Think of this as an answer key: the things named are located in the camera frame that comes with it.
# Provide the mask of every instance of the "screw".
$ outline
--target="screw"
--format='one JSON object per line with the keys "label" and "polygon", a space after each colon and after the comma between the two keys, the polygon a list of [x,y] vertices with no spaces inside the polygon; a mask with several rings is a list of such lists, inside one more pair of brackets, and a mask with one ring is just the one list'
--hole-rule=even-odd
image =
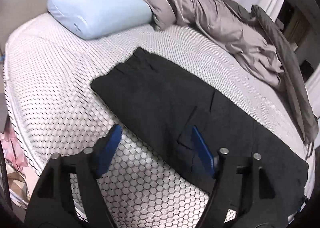
{"label": "screw", "polygon": [[51,155],[51,158],[52,158],[52,159],[58,159],[59,157],[61,157],[61,155],[60,155],[60,153],[58,153],[58,152],[55,152],[55,153],[53,153],[53,154]]}
{"label": "screw", "polygon": [[229,150],[227,148],[221,148],[219,149],[219,152],[222,154],[222,155],[226,155],[229,153]]}
{"label": "screw", "polygon": [[83,153],[84,154],[90,154],[90,153],[92,153],[93,152],[93,149],[92,148],[85,148],[84,150],[83,150]]}
{"label": "screw", "polygon": [[253,157],[256,159],[256,160],[260,160],[261,159],[261,155],[259,153],[254,153],[253,154]]}

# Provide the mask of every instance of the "pink bag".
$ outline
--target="pink bag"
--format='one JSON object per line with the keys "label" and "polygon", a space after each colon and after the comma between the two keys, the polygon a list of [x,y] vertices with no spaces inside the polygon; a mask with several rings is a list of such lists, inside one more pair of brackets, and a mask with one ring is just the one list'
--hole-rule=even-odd
{"label": "pink bag", "polygon": [[10,161],[16,170],[22,171],[23,167],[28,166],[27,158],[13,131],[10,120],[7,120],[5,124],[4,133],[0,133],[0,140],[5,159]]}

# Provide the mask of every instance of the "gray blanket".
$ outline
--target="gray blanket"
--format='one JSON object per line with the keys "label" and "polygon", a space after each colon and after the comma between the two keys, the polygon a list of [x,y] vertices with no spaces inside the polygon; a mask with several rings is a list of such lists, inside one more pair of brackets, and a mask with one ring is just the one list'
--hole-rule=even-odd
{"label": "gray blanket", "polygon": [[144,0],[156,30],[176,23],[195,24],[213,42],[233,54],[250,74],[286,90],[304,143],[314,141],[318,124],[310,106],[295,54],[270,17],[258,6],[252,14],[231,0]]}

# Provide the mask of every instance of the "black cloth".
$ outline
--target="black cloth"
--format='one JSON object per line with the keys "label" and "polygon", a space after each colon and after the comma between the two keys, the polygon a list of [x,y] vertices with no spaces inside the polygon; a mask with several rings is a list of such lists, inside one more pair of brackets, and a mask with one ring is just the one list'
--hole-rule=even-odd
{"label": "black cloth", "polygon": [[91,88],[128,129],[204,191],[212,191],[214,180],[193,149],[194,125],[214,156],[221,147],[235,156],[260,153],[287,214],[301,206],[307,163],[219,91],[178,65],[138,48],[126,62],[93,80]]}

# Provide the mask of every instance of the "mattress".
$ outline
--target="mattress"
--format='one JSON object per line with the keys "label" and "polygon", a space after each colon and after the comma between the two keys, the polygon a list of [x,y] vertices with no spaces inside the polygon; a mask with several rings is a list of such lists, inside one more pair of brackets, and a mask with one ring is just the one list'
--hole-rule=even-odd
{"label": "mattress", "polygon": [[[78,153],[93,146],[114,123],[121,124],[92,92],[90,82],[125,61],[138,46],[203,79],[305,159],[307,149],[281,96],[198,31],[171,26],[156,32],[144,25],[85,41],[45,13],[11,34],[4,66],[9,116],[38,175],[52,153]],[[193,227],[208,195],[121,126],[121,143],[109,171],[99,180],[117,226]],[[314,153],[307,163],[305,194],[310,197]],[[71,183],[76,205],[83,213],[76,176]],[[226,221],[234,216],[235,212],[229,211]]]}

